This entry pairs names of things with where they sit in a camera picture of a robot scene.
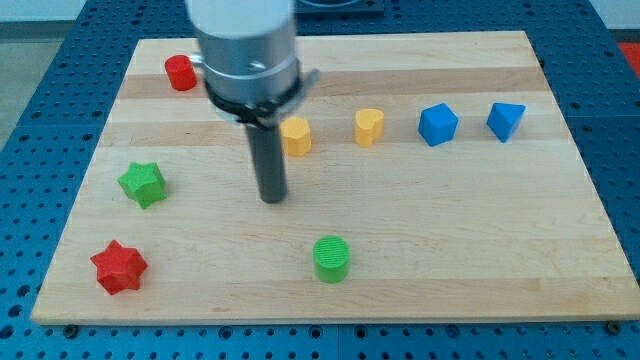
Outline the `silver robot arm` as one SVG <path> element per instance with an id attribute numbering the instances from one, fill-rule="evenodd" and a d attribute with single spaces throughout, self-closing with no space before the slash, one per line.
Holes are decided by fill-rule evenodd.
<path id="1" fill-rule="evenodd" d="M 287 196 L 280 123 L 303 101 L 318 72 L 301 72 L 292 0 L 187 0 L 212 105 L 244 126 L 260 198 Z"/>

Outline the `black clamp ring mount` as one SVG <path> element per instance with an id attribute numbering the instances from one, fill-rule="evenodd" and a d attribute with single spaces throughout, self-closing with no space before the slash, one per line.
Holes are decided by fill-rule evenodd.
<path id="1" fill-rule="evenodd" d="M 203 71 L 209 100 L 227 121 L 267 128 L 294 112 L 320 78 L 317 68 L 303 74 L 294 55 L 273 66 L 252 60 L 243 74 L 214 69 L 201 54 L 192 54 L 189 60 Z"/>

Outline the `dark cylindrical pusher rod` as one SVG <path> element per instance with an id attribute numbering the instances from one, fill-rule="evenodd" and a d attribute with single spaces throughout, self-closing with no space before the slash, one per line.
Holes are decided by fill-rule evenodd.
<path id="1" fill-rule="evenodd" d="M 269 204 L 283 201 L 288 189 L 279 128 L 250 124 L 246 134 L 261 200 Z"/>

